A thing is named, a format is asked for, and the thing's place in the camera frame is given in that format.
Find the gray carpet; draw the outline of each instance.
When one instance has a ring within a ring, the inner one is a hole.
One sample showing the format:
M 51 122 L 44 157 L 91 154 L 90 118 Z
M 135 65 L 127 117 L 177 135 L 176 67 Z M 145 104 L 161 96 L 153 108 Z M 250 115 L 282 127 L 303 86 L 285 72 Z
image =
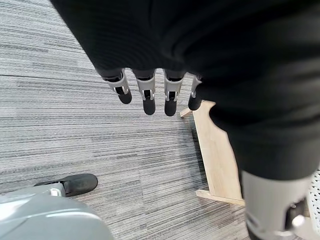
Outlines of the gray carpet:
M 207 186 L 195 124 L 164 114 L 163 73 L 156 113 L 144 114 L 136 80 L 120 103 L 48 1 L 0 1 L 0 193 L 77 173 L 99 185 L 77 197 L 116 240 L 244 240 L 244 210 L 197 198 Z

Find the wooden stand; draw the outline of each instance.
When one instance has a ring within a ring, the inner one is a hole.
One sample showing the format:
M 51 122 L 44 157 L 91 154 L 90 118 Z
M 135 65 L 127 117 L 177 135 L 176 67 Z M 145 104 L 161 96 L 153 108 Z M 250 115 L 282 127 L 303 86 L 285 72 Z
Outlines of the wooden stand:
M 193 114 L 199 139 L 208 190 L 196 191 L 198 197 L 245 205 L 241 197 L 238 169 L 226 132 L 213 124 L 209 110 L 213 102 L 203 101 L 196 111 L 185 109 L 180 116 Z

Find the black fabric sleeve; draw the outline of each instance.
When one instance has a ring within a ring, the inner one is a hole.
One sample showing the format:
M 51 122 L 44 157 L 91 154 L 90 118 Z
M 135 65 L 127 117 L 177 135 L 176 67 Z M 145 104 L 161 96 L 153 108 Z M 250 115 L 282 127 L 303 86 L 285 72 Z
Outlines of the black fabric sleeve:
M 299 179 L 319 165 L 318 2 L 150 6 L 148 26 L 163 54 L 202 75 L 197 93 L 216 102 L 211 119 L 227 132 L 239 168 L 254 175 Z
M 202 76 L 240 169 L 278 180 L 320 160 L 319 0 L 51 0 L 96 69 Z

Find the robotic finger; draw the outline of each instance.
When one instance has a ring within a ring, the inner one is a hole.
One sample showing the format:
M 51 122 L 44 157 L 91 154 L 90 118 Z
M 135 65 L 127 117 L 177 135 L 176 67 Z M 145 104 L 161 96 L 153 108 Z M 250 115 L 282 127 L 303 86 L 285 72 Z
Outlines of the robotic finger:
M 124 104 L 129 104 L 132 100 L 131 91 L 128 85 L 127 77 L 124 68 L 113 70 L 98 70 L 102 79 L 106 81 L 109 87 L 118 94 L 120 101 Z
M 200 105 L 201 105 L 201 98 L 196 93 L 196 88 L 200 83 L 201 83 L 201 76 L 198 76 L 198 75 L 194 76 L 192 81 L 192 86 L 191 86 L 191 94 L 190 94 L 189 103 L 188 103 L 188 107 L 192 111 L 197 110 L 198 108 L 200 108 Z
M 142 96 L 143 110 L 145 114 L 152 115 L 156 111 L 155 92 L 156 78 L 155 69 L 136 70 L 132 69 L 138 83 L 139 92 Z
M 164 69 L 164 112 L 167 116 L 171 117 L 176 113 L 177 100 L 185 74 L 185 71 Z
M 245 218 L 252 240 L 291 240 L 304 224 L 311 177 L 266 179 L 242 171 Z

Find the robotic hand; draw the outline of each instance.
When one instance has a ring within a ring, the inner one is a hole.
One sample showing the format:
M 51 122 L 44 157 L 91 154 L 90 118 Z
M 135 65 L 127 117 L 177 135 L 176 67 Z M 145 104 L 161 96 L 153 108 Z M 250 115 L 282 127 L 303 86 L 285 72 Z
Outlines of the robotic hand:
M 185 72 L 189 108 L 216 102 L 228 134 L 252 240 L 290 237 L 304 221 L 320 155 L 317 1 L 51 0 L 97 72 L 124 104 L 137 78 L 155 112 L 155 68 L 165 69 L 165 113 L 176 112 Z

